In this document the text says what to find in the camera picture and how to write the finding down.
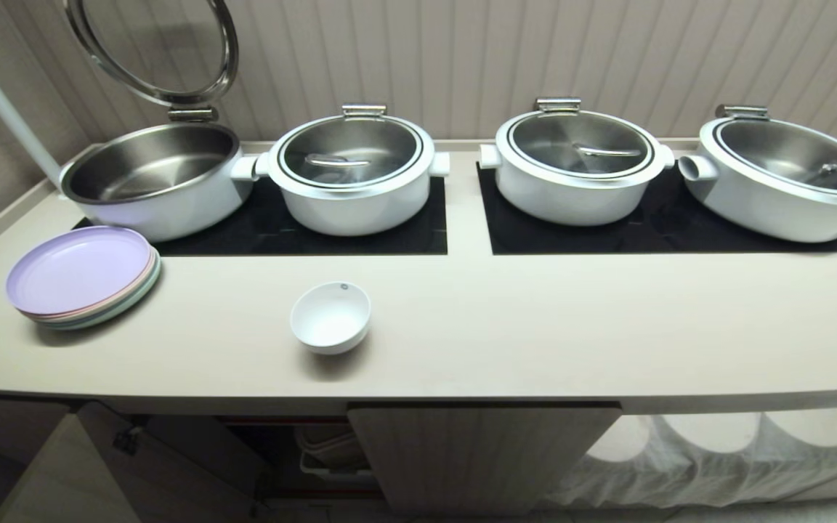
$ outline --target side handle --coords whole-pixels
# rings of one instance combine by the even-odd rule
[[[670,169],[677,163],[677,159],[674,157],[674,149],[671,149],[667,145],[658,146],[658,155],[664,158],[664,169]]]
[[[704,182],[719,178],[719,170],[704,156],[682,156],[677,165],[680,166],[680,174],[684,175],[688,182]]]
[[[451,153],[435,153],[432,166],[428,169],[430,176],[447,176],[451,173]]]
[[[481,143],[480,145],[480,169],[495,169],[502,165],[502,156],[499,149],[493,143]]]
[[[258,156],[242,156],[235,163],[229,175],[236,182],[256,182],[258,179],[268,176],[269,162],[270,153],[262,153]]]

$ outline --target black glass cooktop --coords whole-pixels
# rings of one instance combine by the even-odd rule
[[[630,215],[598,227],[532,218],[499,193],[495,170],[478,166],[477,176],[493,254],[837,252],[837,240],[790,242],[728,222],[693,198],[677,169],[654,178]]]
[[[428,203],[389,231],[366,236],[329,236],[306,229],[289,214],[270,179],[254,183],[245,204],[223,221],[194,235],[154,244],[161,256],[305,256],[448,254],[445,181],[432,178]],[[83,219],[74,229],[91,225]]]

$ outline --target cabinet door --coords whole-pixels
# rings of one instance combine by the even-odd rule
[[[147,433],[130,455],[129,428],[97,403],[67,414],[0,510],[3,523],[249,522],[251,499]]]
[[[348,418],[400,513],[515,516],[604,434],[617,407],[352,408]]]
[[[30,463],[68,410],[56,402],[0,400],[0,454]]]

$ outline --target stack of plates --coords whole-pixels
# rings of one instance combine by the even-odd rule
[[[21,314],[59,331],[91,327],[125,312],[160,277],[160,255],[144,236],[120,227],[87,227],[24,255],[6,292]]]

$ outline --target beige countertop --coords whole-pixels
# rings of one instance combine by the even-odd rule
[[[82,216],[52,193],[0,234],[0,393],[183,413],[352,398],[837,405],[837,254],[493,256],[475,161],[452,157],[447,256],[166,258],[142,304],[77,333],[36,327],[4,295],[14,262]],[[369,293],[373,327],[352,353],[316,357],[289,311],[332,280]]]

